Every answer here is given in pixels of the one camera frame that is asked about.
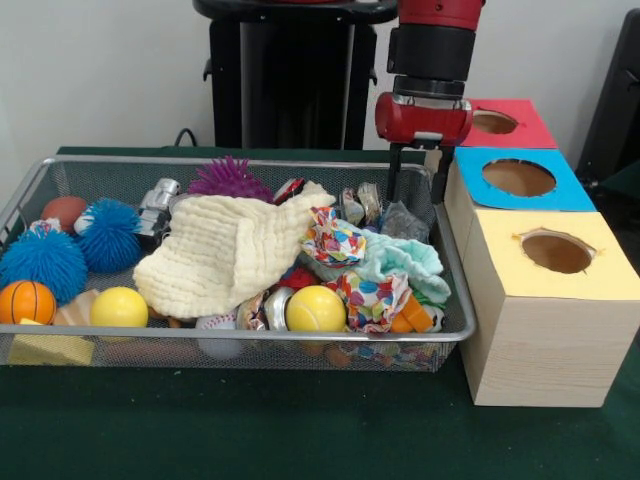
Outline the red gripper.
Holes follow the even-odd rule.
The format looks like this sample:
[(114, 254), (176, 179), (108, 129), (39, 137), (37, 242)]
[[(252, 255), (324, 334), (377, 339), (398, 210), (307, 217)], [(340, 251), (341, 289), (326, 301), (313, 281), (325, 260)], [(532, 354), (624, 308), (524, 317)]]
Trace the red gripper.
[(446, 100), (381, 94), (375, 107), (375, 126), (380, 138), (390, 144), (386, 187), (387, 200), (396, 198), (397, 177), (401, 170), (403, 146), (440, 145), (429, 153), (433, 168), (431, 199), (434, 205), (444, 200), (454, 148), (471, 130), (472, 106), (466, 99)]

